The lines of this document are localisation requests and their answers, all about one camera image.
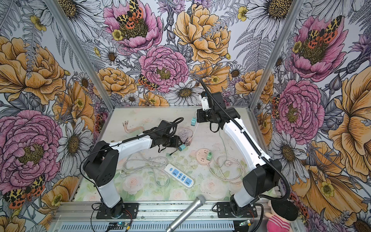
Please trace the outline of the teal charger with white cable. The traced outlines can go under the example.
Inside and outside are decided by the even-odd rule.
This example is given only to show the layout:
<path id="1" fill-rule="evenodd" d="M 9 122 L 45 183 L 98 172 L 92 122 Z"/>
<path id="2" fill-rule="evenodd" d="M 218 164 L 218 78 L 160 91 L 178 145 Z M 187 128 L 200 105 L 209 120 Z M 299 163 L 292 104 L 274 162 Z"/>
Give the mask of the teal charger with white cable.
<path id="1" fill-rule="evenodd" d="M 192 120 L 191 120 L 191 126 L 196 126 L 196 123 L 197 123 L 197 119 L 196 118 L 192 118 Z"/>

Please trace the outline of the light green USB charger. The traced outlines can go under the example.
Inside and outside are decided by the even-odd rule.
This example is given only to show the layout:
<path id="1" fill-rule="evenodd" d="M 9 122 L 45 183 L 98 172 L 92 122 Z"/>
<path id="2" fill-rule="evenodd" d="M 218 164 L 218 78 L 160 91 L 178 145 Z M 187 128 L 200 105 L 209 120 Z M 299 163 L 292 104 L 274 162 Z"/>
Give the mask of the light green USB charger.
<path id="1" fill-rule="evenodd" d="M 208 154 L 207 154 L 207 156 L 206 156 L 206 159 L 207 159 L 208 161 L 210 161 L 210 160 L 212 159 L 212 157 L 213 157 L 212 153 L 211 153 L 211 152 L 208 152 Z"/>

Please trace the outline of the teal charger with black cable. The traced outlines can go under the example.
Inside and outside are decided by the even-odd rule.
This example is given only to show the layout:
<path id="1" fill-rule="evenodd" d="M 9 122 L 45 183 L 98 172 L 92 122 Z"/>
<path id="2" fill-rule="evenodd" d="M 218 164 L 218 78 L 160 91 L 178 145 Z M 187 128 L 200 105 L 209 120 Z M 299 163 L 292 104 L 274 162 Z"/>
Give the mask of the teal charger with black cable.
<path id="1" fill-rule="evenodd" d="M 180 145 L 179 147 L 178 147 L 178 150 L 179 151 L 183 151 L 183 150 L 185 150 L 186 149 L 186 145 L 184 145 L 184 144 L 182 144 L 182 145 Z"/>

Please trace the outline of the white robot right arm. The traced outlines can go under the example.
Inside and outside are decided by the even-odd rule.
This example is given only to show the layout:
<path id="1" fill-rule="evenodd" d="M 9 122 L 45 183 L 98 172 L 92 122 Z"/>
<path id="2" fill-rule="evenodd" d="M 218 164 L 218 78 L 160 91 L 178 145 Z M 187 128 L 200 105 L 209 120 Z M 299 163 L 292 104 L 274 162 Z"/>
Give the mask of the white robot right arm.
<path id="1" fill-rule="evenodd" d="M 197 110 L 198 123 L 215 123 L 235 143 L 247 164 L 247 175 L 243 178 L 243 187 L 231 196 L 230 205 L 235 214 L 252 206 L 260 198 L 281 202 L 288 199 L 289 194 L 282 197 L 271 197 L 265 192 L 278 186 L 279 180 L 286 181 L 281 173 L 282 164 L 273 161 L 256 141 L 251 137 L 241 116 L 235 108 L 227 108 L 221 93 L 200 95 L 202 108 Z"/>

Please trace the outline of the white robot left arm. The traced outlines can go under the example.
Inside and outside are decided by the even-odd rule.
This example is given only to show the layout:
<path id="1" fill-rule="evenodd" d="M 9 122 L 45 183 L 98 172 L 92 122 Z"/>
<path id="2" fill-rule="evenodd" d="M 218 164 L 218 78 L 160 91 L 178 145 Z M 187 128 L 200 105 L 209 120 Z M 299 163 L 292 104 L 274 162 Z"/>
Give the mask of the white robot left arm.
<path id="1" fill-rule="evenodd" d="M 122 202 L 113 181 L 119 161 L 139 151 L 155 147 L 158 147 L 159 151 L 162 148 L 180 147 L 183 142 L 176 135 L 176 129 L 183 120 L 183 117 L 172 122 L 162 120 L 157 127 L 145 130 L 143 133 L 121 142 L 97 142 L 83 162 L 82 169 L 93 181 L 107 208 L 115 209 Z"/>

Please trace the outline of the round pink power socket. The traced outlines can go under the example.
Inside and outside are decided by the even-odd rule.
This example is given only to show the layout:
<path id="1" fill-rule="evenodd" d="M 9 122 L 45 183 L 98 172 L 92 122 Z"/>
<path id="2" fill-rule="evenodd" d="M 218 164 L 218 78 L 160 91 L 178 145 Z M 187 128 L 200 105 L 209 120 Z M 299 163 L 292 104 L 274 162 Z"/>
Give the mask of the round pink power socket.
<path id="1" fill-rule="evenodd" d="M 206 159 L 206 156 L 207 156 L 208 152 L 210 152 L 210 150 L 205 149 L 205 148 L 199 149 L 197 151 L 196 160 L 200 165 L 208 165 L 211 162 L 211 160 L 208 161 Z"/>

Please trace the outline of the white blue power strip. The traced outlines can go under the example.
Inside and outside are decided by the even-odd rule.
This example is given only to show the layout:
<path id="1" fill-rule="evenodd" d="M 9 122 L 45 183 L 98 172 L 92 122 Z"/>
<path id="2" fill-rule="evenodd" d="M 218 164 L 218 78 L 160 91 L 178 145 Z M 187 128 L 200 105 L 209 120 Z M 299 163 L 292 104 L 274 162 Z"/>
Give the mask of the white blue power strip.
<path id="1" fill-rule="evenodd" d="M 168 164 L 164 171 L 185 187 L 192 188 L 194 186 L 194 180 L 172 164 Z"/>

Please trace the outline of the silver microphone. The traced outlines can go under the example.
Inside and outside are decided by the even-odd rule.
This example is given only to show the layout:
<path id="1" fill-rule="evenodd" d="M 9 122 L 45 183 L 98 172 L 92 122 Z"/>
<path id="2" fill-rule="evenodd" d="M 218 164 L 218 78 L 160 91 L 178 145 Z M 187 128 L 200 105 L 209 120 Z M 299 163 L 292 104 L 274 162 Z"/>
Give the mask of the silver microphone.
<path id="1" fill-rule="evenodd" d="M 166 229 L 166 232 L 174 232 L 189 216 L 206 203 L 206 198 L 199 195 Z"/>

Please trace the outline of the green circuit board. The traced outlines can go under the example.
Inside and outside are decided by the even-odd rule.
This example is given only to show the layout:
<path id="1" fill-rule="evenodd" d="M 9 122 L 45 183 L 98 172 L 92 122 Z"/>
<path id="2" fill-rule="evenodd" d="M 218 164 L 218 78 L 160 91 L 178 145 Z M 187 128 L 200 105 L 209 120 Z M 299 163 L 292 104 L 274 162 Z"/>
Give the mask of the green circuit board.
<path id="1" fill-rule="evenodd" d="M 110 229 L 110 230 L 123 230 L 123 229 L 127 228 L 127 226 L 128 226 L 128 222 L 125 222 L 125 221 L 110 222 L 108 224 L 107 229 Z"/>

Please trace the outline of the pink doll with black hat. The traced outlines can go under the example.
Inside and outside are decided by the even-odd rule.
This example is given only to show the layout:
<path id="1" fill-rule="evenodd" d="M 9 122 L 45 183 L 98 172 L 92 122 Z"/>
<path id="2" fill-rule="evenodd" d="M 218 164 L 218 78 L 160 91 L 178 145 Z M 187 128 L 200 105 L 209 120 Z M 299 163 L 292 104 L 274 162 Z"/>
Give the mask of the pink doll with black hat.
<path id="1" fill-rule="evenodd" d="M 271 212 L 264 215 L 268 218 L 268 232 L 292 232 L 291 222 L 294 222 L 299 214 L 298 208 L 291 201 L 268 201 Z"/>

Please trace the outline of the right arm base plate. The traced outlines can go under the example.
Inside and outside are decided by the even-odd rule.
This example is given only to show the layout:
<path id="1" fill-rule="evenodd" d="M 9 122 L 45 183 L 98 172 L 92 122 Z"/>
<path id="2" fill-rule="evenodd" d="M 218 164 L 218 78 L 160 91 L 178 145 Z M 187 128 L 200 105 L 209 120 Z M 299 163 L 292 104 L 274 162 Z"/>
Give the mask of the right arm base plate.
<path id="1" fill-rule="evenodd" d="M 217 202 L 213 210 L 219 218 L 256 218 L 258 216 L 254 206 L 239 207 L 232 202 Z"/>

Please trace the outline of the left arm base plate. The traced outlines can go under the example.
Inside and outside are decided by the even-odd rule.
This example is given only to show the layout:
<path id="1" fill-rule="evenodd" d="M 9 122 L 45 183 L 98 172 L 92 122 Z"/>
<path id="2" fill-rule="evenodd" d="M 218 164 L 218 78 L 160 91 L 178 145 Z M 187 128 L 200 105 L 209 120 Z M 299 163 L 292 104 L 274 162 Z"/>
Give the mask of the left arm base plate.
<path id="1" fill-rule="evenodd" d="M 98 209 L 96 219 L 136 219 L 139 205 L 139 203 L 119 202 L 113 208 L 109 208 L 102 203 Z"/>

